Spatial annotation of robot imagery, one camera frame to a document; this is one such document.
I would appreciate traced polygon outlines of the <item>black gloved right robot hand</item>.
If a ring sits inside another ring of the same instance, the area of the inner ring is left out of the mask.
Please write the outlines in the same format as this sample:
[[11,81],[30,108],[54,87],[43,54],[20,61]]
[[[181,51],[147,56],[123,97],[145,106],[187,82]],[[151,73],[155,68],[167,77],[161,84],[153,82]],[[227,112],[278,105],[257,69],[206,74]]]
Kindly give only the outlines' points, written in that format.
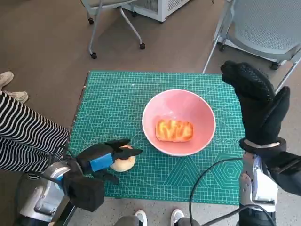
[[223,82],[239,99],[245,139],[257,145],[280,142],[281,124],[290,105],[290,88],[276,93],[269,79],[248,63],[226,61],[221,66]]

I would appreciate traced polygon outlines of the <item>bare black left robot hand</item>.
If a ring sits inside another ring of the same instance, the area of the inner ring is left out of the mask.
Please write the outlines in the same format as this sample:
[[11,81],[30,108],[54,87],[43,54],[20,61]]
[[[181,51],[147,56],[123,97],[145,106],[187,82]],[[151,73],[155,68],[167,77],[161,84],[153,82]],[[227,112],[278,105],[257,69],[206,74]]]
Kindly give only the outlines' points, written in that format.
[[110,140],[98,143],[83,150],[76,160],[83,174],[91,174],[102,181],[110,181],[117,185],[119,179],[107,171],[117,160],[127,160],[132,156],[140,155],[141,149],[126,147],[130,139]]

